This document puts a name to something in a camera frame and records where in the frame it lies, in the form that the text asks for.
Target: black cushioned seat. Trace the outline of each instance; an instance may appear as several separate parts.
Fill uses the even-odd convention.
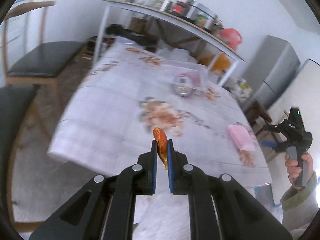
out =
[[[21,122],[36,96],[37,89],[36,85],[7,85],[0,88],[0,206],[7,216],[9,156]]]
[[[81,47],[82,43],[77,41],[43,43],[18,60],[7,76],[55,78]]]

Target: bread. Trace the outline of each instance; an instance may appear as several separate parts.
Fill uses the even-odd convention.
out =
[[[158,155],[160,160],[165,166],[165,169],[168,169],[168,158],[167,158],[167,150],[168,150],[168,142],[167,136],[160,128],[153,129],[153,136],[155,137],[156,142],[158,143]]]

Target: metal rivet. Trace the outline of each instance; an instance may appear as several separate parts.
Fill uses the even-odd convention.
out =
[[[140,164],[135,164],[132,166],[132,169],[134,171],[141,171],[142,170],[142,166]]]
[[[185,165],[183,165],[183,169],[185,171],[192,171],[193,170],[193,166],[191,164],[185,164]]]
[[[102,175],[97,175],[93,178],[94,182],[96,183],[100,183],[100,182],[103,182],[104,180],[104,177]]]
[[[223,174],[221,179],[224,181],[231,181],[231,176],[229,174]]]

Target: gray refrigerator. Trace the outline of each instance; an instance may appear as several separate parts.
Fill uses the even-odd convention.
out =
[[[268,109],[289,86],[299,66],[300,60],[291,44],[268,35],[243,75],[253,91],[241,104],[242,110],[255,100]]]

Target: hand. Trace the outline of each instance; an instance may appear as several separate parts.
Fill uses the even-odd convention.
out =
[[[296,180],[297,177],[299,177],[299,174],[302,171],[302,169],[300,167],[297,167],[298,161],[291,160],[288,154],[285,155],[284,159],[285,159],[284,165],[287,167],[287,172],[289,174],[289,177],[288,177],[289,181],[294,186],[294,181]],[[308,174],[308,181],[309,181],[313,174],[313,159],[310,153],[303,154],[301,156],[301,159],[307,162],[307,170],[308,170],[307,174]]]

